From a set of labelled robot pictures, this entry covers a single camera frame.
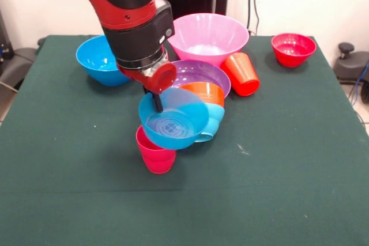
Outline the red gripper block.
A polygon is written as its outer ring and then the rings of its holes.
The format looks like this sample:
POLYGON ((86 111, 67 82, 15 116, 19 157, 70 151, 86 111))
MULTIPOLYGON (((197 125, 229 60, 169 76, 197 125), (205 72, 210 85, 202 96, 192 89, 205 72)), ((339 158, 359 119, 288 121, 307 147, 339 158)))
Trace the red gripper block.
POLYGON ((169 88, 176 78, 176 67, 169 61, 168 52, 161 47, 153 55, 140 60, 116 59, 118 70, 153 92, 155 111, 163 112, 160 93, 169 88))

